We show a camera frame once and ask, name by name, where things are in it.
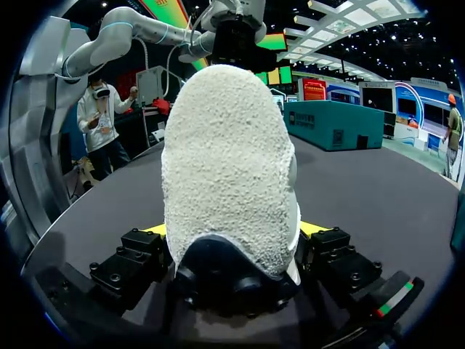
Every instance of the red object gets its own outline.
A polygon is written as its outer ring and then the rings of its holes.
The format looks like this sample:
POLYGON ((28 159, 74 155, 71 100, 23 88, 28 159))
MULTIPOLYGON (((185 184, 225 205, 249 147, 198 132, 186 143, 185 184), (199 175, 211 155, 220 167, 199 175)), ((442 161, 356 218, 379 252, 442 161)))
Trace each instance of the red object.
POLYGON ((415 120, 411 119, 408 121, 408 126, 413 127, 414 129, 418 129, 419 123, 415 120))
POLYGON ((304 87, 304 100, 325 100, 326 81, 302 79, 304 87))
POLYGON ((169 115, 169 102, 167 100, 156 99, 153 101, 152 106, 157 107, 160 114, 169 115))

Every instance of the teal counter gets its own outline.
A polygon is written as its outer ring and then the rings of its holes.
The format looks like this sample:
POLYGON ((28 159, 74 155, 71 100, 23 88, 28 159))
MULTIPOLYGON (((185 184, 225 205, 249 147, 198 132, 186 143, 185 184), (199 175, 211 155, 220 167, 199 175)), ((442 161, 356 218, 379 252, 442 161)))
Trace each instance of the teal counter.
POLYGON ((290 135, 326 151, 380 148, 384 112, 330 100, 284 104, 284 122, 290 135))

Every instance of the foam object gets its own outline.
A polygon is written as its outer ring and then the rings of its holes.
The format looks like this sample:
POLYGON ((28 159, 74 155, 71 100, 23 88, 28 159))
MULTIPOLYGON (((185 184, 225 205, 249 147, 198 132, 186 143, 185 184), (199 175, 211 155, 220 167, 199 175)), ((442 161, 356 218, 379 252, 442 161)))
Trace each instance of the foam object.
POLYGON ((299 283, 294 145, 259 78, 213 65, 189 79, 166 125, 161 171, 176 265, 197 238, 217 234, 266 274, 287 270, 299 283))

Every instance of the orange hard hat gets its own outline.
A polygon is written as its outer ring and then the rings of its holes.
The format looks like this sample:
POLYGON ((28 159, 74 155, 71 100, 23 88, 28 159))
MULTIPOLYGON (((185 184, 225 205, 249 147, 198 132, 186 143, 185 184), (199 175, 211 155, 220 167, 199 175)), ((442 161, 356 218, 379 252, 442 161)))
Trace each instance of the orange hard hat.
POLYGON ((454 95, 450 94, 448 99, 450 103, 457 105, 456 98, 454 97, 454 95))

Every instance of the white robotic arm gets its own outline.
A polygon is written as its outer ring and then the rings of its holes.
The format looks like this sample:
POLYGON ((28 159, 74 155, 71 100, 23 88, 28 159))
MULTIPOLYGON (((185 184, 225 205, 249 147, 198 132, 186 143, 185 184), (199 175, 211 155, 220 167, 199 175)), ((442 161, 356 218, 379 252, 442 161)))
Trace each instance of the white robotic arm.
POLYGON ((267 31, 263 23, 264 6, 265 0, 253 1, 253 4, 242 4, 236 0, 213 0, 198 20, 208 30, 204 34, 197 31, 192 33, 191 30, 146 17, 129 7, 118 7, 104 16, 99 36, 79 47, 64 62, 62 75, 66 78, 78 78, 99 65, 124 56, 131 49, 135 36, 153 44, 185 44, 179 60, 184 63, 194 62, 213 52, 218 25, 238 15, 254 30, 255 42, 259 42, 267 31))

